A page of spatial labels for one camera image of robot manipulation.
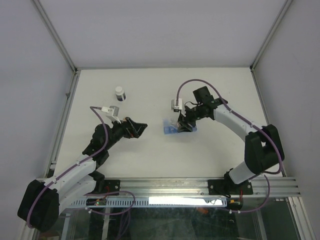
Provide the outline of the blue weekly pill organizer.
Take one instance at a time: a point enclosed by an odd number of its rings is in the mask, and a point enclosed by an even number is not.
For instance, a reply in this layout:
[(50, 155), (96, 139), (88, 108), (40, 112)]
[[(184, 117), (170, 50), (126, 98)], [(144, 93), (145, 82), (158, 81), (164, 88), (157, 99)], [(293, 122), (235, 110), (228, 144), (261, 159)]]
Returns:
[[(178, 123), (177, 119), (173, 118), (166, 118), (163, 120), (163, 132), (165, 135), (173, 135), (173, 134), (181, 134), (181, 133), (189, 133), (189, 132), (178, 132)], [(193, 129), (193, 132), (196, 132), (197, 126), (195, 125), (195, 128)]]

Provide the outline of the white cap pill bottle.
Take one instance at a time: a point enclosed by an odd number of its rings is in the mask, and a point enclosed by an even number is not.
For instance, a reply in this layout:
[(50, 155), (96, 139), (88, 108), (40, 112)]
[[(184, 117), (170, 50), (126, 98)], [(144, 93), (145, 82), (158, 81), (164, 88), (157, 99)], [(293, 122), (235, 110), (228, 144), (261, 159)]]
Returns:
[(126, 94), (124, 89), (121, 86), (115, 88), (115, 95), (118, 101), (123, 102), (126, 100)]

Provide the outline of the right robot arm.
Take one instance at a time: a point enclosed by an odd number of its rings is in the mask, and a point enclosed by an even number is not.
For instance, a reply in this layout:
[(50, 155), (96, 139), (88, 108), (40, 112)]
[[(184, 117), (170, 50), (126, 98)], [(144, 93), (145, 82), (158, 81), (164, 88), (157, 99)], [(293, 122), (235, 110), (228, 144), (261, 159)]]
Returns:
[(217, 121), (244, 142), (244, 160), (230, 169), (224, 176), (223, 187), (230, 194), (241, 189), (242, 183), (278, 165), (283, 166), (284, 150), (278, 129), (272, 125), (257, 125), (234, 111), (222, 97), (214, 98), (206, 86), (193, 91), (196, 104), (189, 108), (176, 97), (171, 101), (171, 109), (178, 112), (178, 132), (192, 132), (196, 122), (210, 118)]

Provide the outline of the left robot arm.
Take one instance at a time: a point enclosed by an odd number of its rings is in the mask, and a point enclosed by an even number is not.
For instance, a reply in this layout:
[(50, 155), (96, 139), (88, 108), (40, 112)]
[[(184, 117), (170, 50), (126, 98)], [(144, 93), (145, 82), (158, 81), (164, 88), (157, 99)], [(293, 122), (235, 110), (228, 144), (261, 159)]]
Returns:
[(122, 138), (138, 139), (147, 126), (130, 117), (114, 121), (112, 126), (97, 125), (88, 146), (71, 166), (44, 181), (35, 179), (28, 184), (17, 216), (40, 232), (48, 231), (76, 199), (103, 192), (105, 176), (97, 170), (110, 156), (109, 149)]

